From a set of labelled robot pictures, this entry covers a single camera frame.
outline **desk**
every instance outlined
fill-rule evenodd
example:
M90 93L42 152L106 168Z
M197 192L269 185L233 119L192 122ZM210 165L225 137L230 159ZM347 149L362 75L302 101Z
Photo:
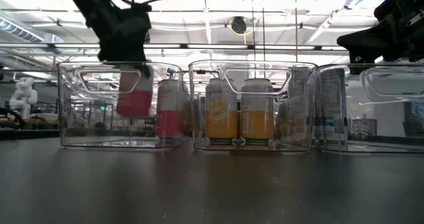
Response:
M424 223L424 156L231 156L0 142L0 223Z

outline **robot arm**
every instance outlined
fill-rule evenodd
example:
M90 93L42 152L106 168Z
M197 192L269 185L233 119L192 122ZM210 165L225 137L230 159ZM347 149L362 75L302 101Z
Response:
M340 36L337 44L349 51L351 63L387 62L424 58L424 0L385 0L374 10L378 24Z
M29 118L31 105L38 100L37 92L32 89L33 83L33 78L21 78L16 83L16 90L10 100L11 109L21 108L21 117L23 119Z
M111 0L73 0L87 20L86 25L92 28L99 38L100 61L109 62L145 62L143 44L148 38L148 30L152 27L148 12L152 7L144 3L130 3L130 9L120 9ZM149 69L141 68L146 77Z

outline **white robot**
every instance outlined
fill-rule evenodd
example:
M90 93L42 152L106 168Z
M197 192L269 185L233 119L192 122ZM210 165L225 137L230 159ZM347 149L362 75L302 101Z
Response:
M32 89L34 83L33 78L21 78L16 83L16 90L9 102L11 109L21 108L22 119L28 119L30 115L31 105L38 100L37 91Z

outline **beverage can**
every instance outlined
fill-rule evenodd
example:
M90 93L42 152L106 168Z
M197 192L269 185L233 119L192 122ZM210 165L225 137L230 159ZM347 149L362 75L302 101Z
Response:
M128 118L146 117L152 104L154 71L149 66L149 78L141 73L139 76L133 66L121 66L122 69L130 69L121 72L119 79L119 97L117 113Z
M309 68L290 68L291 80L288 84L288 100L286 101L287 117L283 120L289 127L283 141L296 142L306 138L307 108L309 102L306 92L308 89Z
M232 139L237 137L237 95L227 81L220 78L209 81L205 110L205 133L210 143L231 144Z
M156 135L160 138L179 137L184 132L184 104L187 89L181 80L162 80L158 88Z
M274 136L274 88L270 80L251 78L244 81L241 96L241 137L246 144L268 144Z
M324 140L324 144L344 144L348 135L345 70L322 71L319 81L321 91L317 104L320 125L316 137L319 141Z

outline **yellow can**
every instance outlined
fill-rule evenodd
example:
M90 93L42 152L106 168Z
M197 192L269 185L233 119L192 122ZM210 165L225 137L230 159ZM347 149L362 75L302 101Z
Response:
M226 80L213 78L209 81L205 109L205 133L210 143L231 144L237 137L237 95Z
M241 96L241 137L246 144L268 144L274 136L273 87L268 79L244 81Z

